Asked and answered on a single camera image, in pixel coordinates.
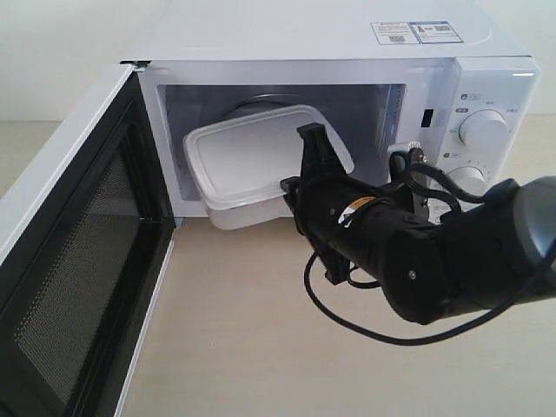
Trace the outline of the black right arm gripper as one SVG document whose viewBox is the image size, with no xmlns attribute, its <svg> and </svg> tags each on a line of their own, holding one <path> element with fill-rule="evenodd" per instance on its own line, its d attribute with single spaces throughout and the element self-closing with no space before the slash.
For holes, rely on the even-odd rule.
<svg viewBox="0 0 556 417">
<path fill-rule="evenodd" d="M 348 281 L 357 267 L 380 285 L 436 285 L 433 224 L 406 185 L 373 187 L 346 175 L 320 123 L 300 126 L 301 176 L 280 181 L 300 233 L 327 280 Z"/>
</svg>

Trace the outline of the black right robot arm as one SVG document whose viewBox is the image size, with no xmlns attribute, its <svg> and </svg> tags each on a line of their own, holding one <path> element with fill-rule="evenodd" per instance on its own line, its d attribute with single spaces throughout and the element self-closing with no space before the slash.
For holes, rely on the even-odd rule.
<svg viewBox="0 0 556 417">
<path fill-rule="evenodd" d="M 301 172 L 281 188 L 330 283 L 362 270 L 396 314 L 421 325 L 554 297 L 553 177 L 474 195 L 412 146 L 390 153 L 391 180 L 375 187 L 344 169 L 322 124 L 298 134 Z"/>
</svg>

